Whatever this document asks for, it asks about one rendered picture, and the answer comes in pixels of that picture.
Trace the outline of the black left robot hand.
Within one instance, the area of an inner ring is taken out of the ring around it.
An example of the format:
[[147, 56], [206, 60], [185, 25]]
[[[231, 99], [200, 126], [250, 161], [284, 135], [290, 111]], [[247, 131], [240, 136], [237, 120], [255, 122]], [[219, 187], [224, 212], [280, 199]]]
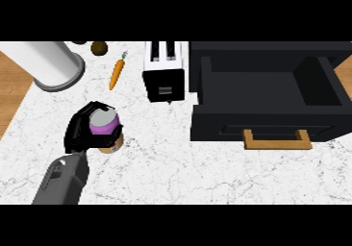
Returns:
[[98, 109], [108, 110], [116, 108], [98, 101], [91, 101], [73, 115], [64, 137], [67, 154], [83, 152], [89, 148], [110, 148], [123, 133], [123, 124], [110, 135], [95, 135], [91, 132], [89, 117]]

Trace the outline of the purple and brown can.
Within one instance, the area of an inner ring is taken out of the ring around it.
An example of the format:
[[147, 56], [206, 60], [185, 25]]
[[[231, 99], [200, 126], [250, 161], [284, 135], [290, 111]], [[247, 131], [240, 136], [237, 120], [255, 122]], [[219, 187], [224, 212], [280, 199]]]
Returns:
[[[120, 117], [114, 109], [98, 109], [89, 117], [89, 128], [95, 135], [110, 135], [122, 125]], [[104, 154], [116, 153], [123, 147], [123, 134], [120, 134], [113, 146], [101, 148]]]

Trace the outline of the black open drawer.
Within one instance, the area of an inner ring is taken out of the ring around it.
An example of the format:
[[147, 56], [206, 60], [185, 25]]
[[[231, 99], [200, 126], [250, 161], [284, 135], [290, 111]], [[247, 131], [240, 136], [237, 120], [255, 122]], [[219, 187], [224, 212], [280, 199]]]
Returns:
[[307, 58], [289, 72], [215, 72], [202, 60], [191, 140], [293, 139], [314, 142], [352, 133], [352, 102], [324, 57]]

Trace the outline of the orange carrot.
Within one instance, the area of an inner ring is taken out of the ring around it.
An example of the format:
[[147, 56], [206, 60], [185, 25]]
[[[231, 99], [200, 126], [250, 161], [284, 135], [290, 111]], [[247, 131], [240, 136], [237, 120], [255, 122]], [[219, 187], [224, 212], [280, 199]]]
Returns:
[[110, 90], [114, 89], [117, 81], [119, 81], [119, 78], [122, 76], [126, 55], [128, 55], [128, 51], [123, 52], [123, 56], [117, 60], [117, 63], [116, 63], [116, 66], [114, 66], [114, 71], [113, 71], [113, 76], [111, 76], [111, 81], [110, 81]]

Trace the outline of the black and white toaster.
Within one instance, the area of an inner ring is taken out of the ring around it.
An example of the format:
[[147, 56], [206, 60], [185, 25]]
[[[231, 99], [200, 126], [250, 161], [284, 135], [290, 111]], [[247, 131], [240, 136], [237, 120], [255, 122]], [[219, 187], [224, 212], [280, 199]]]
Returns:
[[172, 103], [185, 99], [185, 69], [179, 41], [147, 41], [142, 78], [153, 103]]

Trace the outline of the brown potato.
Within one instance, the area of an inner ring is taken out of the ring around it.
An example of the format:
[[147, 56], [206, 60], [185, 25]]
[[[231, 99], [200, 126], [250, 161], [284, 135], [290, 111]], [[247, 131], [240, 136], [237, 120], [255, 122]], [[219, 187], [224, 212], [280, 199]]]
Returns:
[[95, 56], [104, 56], [108, 53], [108, 44], [105, 41], [95, 41], [91, 45], [91, 52]]

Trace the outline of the black cabinet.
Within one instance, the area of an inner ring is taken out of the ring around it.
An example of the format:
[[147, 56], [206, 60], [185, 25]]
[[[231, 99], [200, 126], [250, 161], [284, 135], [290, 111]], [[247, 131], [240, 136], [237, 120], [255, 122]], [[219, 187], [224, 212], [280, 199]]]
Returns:
[[351, 41], [191, 41], [190, 90], [197, 92], [203, 58], [213, 72], [292, 72], [308, 57], [326, 57], [336, 68], [351, 55]]

